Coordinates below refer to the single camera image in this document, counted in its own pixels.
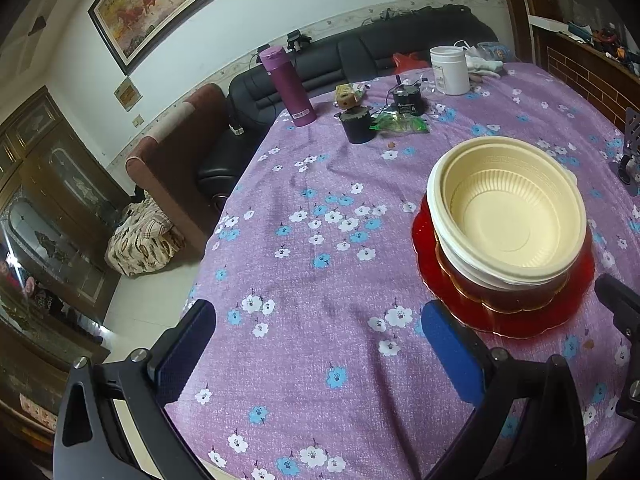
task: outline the black cylindrical container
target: black cylindrical container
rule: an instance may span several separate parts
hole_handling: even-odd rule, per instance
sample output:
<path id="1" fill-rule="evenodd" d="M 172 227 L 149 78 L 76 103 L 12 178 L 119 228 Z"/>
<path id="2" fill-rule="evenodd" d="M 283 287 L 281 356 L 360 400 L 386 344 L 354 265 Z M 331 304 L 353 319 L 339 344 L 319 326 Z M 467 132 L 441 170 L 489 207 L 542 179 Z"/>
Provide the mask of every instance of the black cylindrical container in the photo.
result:
<path id="1" fill-rule="evenodd" d="M 363 144 L 376 136 L 376 131 L 371 130 L 372 124 L 369 107 L 354 106 L 338 114 L 340 122 L 351 144 Z"/>
<path id="2" fill-rule="evenodd" d="M 393 91 L 396 110 L 401 114 L 420 116 L 424 113 L 424 101 L 420 95 L 420 87 L 400 85 Z"/>

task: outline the sofa backrest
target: sofa backrest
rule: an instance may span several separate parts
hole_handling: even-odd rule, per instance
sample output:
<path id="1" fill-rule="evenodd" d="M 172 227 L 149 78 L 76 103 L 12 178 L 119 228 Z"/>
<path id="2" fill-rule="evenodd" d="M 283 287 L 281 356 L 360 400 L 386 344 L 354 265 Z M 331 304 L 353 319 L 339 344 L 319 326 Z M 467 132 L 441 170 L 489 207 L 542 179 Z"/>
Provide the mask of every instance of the sofa backrest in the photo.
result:
<path id="1" fill-rule="evenodd" d="M 341 83 L 392 73 L 392 56 L 396 52 L 418 52 L 421 59 L 429 60 L 432 47 L 458 40 L 475 45 L 497 38 L 468 7 L 424 7 L 315 41 L 290 57 L 307 93 L 313 97 L 332 91 Z M 283 108 L 262 65 L 237 75 L 229 85 L 230 120 L 254 134 L 265 135 Z"/>

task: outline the purple thermos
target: purple thermos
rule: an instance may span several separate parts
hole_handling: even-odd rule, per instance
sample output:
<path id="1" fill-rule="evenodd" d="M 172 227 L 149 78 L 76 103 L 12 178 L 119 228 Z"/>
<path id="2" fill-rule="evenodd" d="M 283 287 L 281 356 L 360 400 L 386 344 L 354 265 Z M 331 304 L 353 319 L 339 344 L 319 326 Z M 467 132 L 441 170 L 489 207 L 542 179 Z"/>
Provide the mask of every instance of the purple thermos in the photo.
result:
<path id="1" fill-rule="evenodd" d="M 270 46 L 260 53 L 260 59 L 291 114 L 293 123 L 296 126 L 305 126 L 315 121 L 318 116 L 284 47 Z"/>

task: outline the purple tablecloth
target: purple tablecloth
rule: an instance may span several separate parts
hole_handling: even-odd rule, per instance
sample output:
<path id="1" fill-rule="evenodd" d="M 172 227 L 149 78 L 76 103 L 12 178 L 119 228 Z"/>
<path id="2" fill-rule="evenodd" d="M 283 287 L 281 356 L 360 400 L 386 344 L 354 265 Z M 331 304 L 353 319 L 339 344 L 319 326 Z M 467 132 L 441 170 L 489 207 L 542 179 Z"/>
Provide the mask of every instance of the purple tablecloth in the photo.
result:
<path id="1" fill-rule="evenodd" d="M 462 428 L 462 403 L 418 323 L 433 296 L 418 275 L 410 227 L 431 167 L 472 136 L 516 137 L 578 177 L 594 238 L 596 274 L 640 288 L 640 212 L 607 169 L 622 136 L 540 68 L 465 96 L 428 85 L 431 133 L 352 145 L 332 96 L 318 120 L 280 115 L 209 240 L 191 298 L 206 298 L 218 326 L 180 400 L 167 411 L 194 452 L 242 478 L 421 478 Z M 431 70 L 411 72 L 415 80 Z M 392 77 L 371 82 L 384 103 Z M 570 364 L 590 460 L 630 423 L 614 412 L 628 343 L 593 287 L 564 326 L 514 341 L 483 336 L 517 358 Z M 514 408 L 501 439 L 513 438 Z"/>

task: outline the red plastic bag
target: red plastic bag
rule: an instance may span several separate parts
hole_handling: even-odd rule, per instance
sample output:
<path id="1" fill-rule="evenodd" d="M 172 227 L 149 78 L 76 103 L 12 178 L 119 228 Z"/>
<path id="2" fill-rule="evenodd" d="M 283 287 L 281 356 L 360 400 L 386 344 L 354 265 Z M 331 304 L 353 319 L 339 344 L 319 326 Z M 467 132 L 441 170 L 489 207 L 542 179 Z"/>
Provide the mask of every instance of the red plastic bag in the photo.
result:
<path id="1" fill-rule="evenodd" d="M 418 58 L 417 52 L 412 52 L 408 56 L 405 54 L 400 54 L 396 52 L 393 55 L 394 63 L 396 64 L 396 69 L 394 70 L 394 75 L 401 74 L 402 72 L 406 72 L 407 70 L 415 70 L 416 68 L 430 68 L 431 65 Z"/>

